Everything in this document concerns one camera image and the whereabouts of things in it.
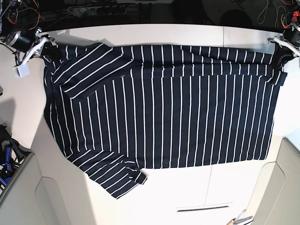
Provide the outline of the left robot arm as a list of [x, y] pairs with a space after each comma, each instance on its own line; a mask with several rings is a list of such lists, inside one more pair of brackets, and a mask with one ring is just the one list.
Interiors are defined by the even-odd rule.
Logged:
[[300, 57], [300, 11], [293, 11], [291, 16], [283, 15], [281, 23], [282, 35], [269, 39], [275, 44], [271, 62], [274, 69], [283, 68], [287, 62]]

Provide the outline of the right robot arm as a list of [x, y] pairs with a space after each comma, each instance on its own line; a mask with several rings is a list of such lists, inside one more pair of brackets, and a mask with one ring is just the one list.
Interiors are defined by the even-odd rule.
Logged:
[[0, 2], [0, 44], [15, 57], [17, 65], [26, 56], [49, 60], [60, 60], [61, 51], [54, 46], [55, 39], [48, 34], [39, 36], [42, 28], [37, 0], [2, 0]]

